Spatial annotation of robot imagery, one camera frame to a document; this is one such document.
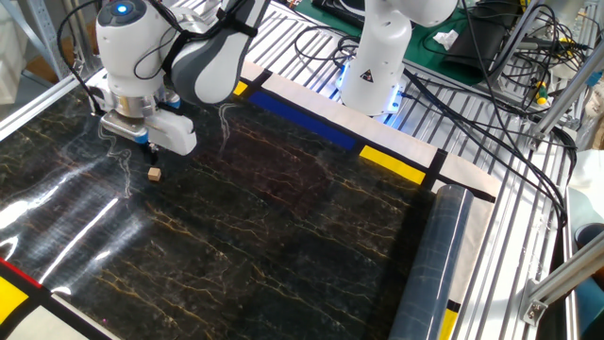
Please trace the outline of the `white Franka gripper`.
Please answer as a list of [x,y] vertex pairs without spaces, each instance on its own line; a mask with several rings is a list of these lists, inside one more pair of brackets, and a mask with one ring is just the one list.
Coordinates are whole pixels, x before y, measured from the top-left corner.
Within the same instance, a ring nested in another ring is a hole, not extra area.
[[177,114],[180,97],[168,90],[163,80],[145,95],[128,96],[117,91],[105,71],[88,81],[89,89],[105,114],[101,126],[143,146],[147,164],[159,160],[159,147],[185,156],[197,145],[193,121]]

